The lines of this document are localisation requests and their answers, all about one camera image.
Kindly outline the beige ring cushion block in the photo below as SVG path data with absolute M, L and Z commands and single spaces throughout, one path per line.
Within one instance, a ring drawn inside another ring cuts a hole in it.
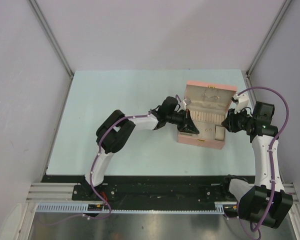
M 225 140 L 225 128 L 220 125 L 215 126 L 214 139 L 223 142 Z

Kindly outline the pink jewelry box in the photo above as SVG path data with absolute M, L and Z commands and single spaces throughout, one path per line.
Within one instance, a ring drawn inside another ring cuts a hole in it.
M 222 126 L 236 92 L 237 87 L 233 85 L 187 81 L 184 99 L 191 100 L 187 109 L 199 134 L 180 132 L 177 141 L 221 150 L 226 144 L 226 129 L 224 141 L 218 141 L 215 140 L 215 127 Z

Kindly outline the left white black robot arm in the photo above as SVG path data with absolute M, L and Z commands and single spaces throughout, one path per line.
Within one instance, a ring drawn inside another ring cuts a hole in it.
M 179 106 L 176 97 L 168 96 L 161 105 L 144 115 L 126 116 L 121 110 L 115 110 L 96 131 L 98 152 L 81 183 L 83 194 L 90 200 L 100 196 L 99 185 L 104 181 L 113 155 L 125 146 L 133 131 L 155 131 L 169 123 L 176 125 L 180 133 L 198 135 L 200 131 L 192 120 L 190 110 L 176 109 Z

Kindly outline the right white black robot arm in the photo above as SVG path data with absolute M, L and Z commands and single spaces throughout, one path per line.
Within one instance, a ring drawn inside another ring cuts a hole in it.
M 255 158 L 255 181 L 250 186 L 242 177 L 227 176 L 227 184 L 220 188 L 221 196 L 238 202 L 238 217 L 273 229 L 278 228 L 293 205 L 293 197 L 285 192 L 278 164 L 278 127 L 272 125 L 273 104 L 256 102 L 248 114 L 248 100 L 234 99 L 221 123 L 230 133 L 245 131 Z

